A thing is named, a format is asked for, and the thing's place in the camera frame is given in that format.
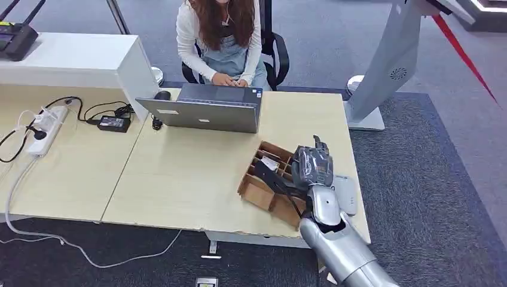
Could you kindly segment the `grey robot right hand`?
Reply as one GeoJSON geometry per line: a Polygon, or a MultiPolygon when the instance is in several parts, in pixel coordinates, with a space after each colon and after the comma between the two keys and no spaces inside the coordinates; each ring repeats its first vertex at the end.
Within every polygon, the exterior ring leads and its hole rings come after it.
{"type": "Polygon", "coordinates": [[[299,190],[312,185],[330,187],[334,178],[333,159],[328,145],[318,135],[313,135],[314,147],[298,146],[292,156],[291,175],[299,190]]]}

